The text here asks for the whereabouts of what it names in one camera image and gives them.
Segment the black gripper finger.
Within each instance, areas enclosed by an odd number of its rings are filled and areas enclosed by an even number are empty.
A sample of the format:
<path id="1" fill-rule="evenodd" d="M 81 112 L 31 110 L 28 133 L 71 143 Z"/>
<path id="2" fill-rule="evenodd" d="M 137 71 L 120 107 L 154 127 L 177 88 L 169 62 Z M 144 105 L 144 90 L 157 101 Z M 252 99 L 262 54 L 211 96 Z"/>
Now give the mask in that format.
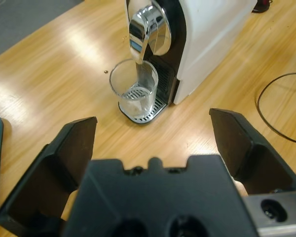
<path id="1" fill-rule="evenodd" d="M 92 158 L 96 117 L 65 124 L 45 145 L 0 207 L 0 226 L 18 237 L 58 237 L 70 194 Z"/>
<path id="2" fill-rule="evenodd" d="M 242 114 L 211 108 L 209 115 L 218 151 L 248 194 L 296 191 L 296 174 Z"/>

